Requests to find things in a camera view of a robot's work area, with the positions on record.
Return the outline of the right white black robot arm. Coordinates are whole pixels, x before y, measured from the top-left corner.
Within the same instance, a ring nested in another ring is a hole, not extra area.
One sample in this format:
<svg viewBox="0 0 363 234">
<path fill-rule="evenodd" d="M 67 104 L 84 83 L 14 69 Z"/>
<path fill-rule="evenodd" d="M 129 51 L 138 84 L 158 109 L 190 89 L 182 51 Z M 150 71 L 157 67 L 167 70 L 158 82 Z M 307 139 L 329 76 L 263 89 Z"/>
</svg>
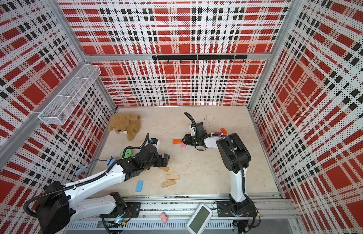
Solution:
<svg viewBox="0 0 363 234">
<path fill-rule="evenodd" d="M 232 214 L 242 216 L 255 212 L 254 203 L 247 194 L 245 184 L 251 155 L 238 134 L 208 134 L 203 122 L 197 123 L 187 112 L 184 112 L 184 115 L 191 121 L 191 125 L 190 133 L 183 137 L 182 143 L 198 151 L 217 149 L 224 166 L 230 172 L 229 206 Z"/>
</svg>

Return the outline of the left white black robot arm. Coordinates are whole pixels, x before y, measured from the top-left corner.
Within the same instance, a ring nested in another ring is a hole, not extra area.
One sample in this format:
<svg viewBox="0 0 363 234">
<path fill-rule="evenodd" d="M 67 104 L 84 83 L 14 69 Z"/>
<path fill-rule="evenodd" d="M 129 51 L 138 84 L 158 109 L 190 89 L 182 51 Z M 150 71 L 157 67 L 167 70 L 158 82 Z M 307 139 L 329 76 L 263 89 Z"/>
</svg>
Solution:
<svg viewBox="0 0 363 234">
<path fill-rule="evenodd" d="M 38 219 L 43 234 L 56 234 L 70 223 L 88 217 L 119 218 L 120 226 L 138 217 L 140 203 L 126 204 L 118 192 L 101 198 L 92 195 L 139 176 L 152 167 L 167 167 L 170 155 L 158 153 L 159 141 L 146 136 L 133 157 L 115 160 L 107 169 L 84 179 L 61 184 L 56 181 L 43 194 L 27 200 L 23 210 Z"/>
</svg>

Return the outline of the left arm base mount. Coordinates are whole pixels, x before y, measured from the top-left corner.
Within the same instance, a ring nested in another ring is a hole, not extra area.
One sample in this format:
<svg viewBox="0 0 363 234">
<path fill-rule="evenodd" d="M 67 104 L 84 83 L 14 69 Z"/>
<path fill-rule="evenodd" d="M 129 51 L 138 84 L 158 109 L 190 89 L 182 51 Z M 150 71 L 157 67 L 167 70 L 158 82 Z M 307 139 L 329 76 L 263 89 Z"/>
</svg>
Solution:
<svg viewBox="0 0 363 234">
<path fill-rule="evenodd" d="M 100 214 L 99 217 L 109 234 L 120 234 L 122 230 L 115 229 L 125 227 L 132 218 L 138 218 L 140 208 L 140 202 L 129 202 L 125 205 L 117 205 L 111 213 Z"/>
</svg>

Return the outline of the orange building block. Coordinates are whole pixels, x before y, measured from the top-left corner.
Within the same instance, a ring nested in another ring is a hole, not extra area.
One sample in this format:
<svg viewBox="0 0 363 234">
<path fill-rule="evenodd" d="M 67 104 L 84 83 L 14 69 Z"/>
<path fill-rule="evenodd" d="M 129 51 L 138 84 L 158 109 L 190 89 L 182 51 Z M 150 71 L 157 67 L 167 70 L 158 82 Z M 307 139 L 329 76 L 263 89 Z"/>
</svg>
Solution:
<svg viewBox="0 0 363 234">
<path fill-rule="evenodd" d="M 182 144 L 182 139 L 174 139 L 173 143 L 174 144 Z"/>
</svg>

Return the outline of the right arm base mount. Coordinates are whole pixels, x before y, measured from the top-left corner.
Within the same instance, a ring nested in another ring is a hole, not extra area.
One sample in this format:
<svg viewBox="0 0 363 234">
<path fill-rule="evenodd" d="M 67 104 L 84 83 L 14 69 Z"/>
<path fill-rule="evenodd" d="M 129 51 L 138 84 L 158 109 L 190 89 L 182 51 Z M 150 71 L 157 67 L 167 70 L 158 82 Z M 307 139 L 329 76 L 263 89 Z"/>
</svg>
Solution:
<svg viewBox="0 0 363 234">
<path fill-rule="evenodd" d="M 213 208 L 217 210 L 219 217 L 232 217 L 234 232 L 247 234 L 261 224 L 261 215 L 250 199 L 236 203 L 233 201 L 216 201 Z"/>
</svg>

